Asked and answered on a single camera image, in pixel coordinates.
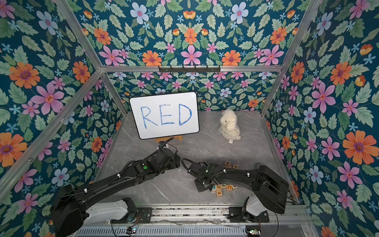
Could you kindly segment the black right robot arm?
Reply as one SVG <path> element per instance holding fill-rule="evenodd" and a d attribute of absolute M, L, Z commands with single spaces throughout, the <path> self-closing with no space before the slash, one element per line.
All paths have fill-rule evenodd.
<path fill-rule="evenodd" d="M 181 159 L 181 164 L 195 178 L 198 192 L 211 191 L 214 186 L 222 184 L 237 186 L 254 193 L 244 204 L 245 212 L 250 215 L 259 216 L 264 211 L 285 213 L 289 184 L 268 166 L 260 165 L 257 169 L 243 170 L 193 162 L 186 158 Z"/>

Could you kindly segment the wooden block letter K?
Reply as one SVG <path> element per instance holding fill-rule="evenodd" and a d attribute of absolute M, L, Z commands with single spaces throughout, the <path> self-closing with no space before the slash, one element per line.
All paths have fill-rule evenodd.
<path fill-rule="evenodd" d="M 216 191 L 216 196 L 217 197 L 222 197 L 223 196 L 222 190 L 217 190 Z"/>

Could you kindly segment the whiteboard with word RED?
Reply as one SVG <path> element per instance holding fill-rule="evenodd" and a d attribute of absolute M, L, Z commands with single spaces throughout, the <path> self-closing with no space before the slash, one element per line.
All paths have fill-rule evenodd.
<path fill-rule="evenodd" d="M 142 140 L 200 131 L 195 92 L 134 97 L 129 103 Z"/>

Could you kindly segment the white plush dog toy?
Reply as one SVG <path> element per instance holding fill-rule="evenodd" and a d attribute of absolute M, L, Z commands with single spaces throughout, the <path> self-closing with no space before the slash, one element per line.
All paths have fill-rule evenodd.
<path fill-rule="evenodd" d="M 232 144 L 235 140 L 240 140 L 240 129 L 237 125 L 237 115 L 231 109 L 226 109 L 222 112 L 220 118 L 221 126 L 219 132 L 223 135 L 225 139 Z"/>

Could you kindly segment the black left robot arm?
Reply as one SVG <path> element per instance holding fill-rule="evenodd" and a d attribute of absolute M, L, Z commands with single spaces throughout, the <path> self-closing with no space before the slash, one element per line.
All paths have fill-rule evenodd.
<path fill-rule="evenodd" d="M 130 198 L 103 202 L 109 196 L 154 179 L 167 170 L 180 167 L 180 157 L 163 142 L 145 159 L 129 162 L 121 172 L 97 182 L 61 188 L 50 208 L 55 235 L 74 235 L 82 226 L 106 220 L 127 220 L 137 216 L 137 208 Z"/>

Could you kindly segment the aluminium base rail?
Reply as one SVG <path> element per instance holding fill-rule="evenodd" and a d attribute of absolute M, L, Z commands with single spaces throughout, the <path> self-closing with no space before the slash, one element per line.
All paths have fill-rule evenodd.
<path fill-rule="evenodd" d="M 316 237 L 305 206 L 284 214 L 251 215 L 241 203 L 154 204 L 138 206 L 138 220 L 86 224 L 75 237 Z"/>

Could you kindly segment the wooden whiteboard stand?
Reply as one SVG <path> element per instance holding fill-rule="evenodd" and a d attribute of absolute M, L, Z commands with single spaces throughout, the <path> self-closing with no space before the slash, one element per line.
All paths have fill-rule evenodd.
<path fill-rule="evenodd" d="M 177 136 L 170 136 L 170 137 L 155 138 L 154 141 L 157 142 L 157 143 L 164 143 L 166 141 L 169 142 L 169 141 L 174 140 L 174 139 L 182 141 L 183 140 L 183 136 L 182 135 L 177 135 Z"/>

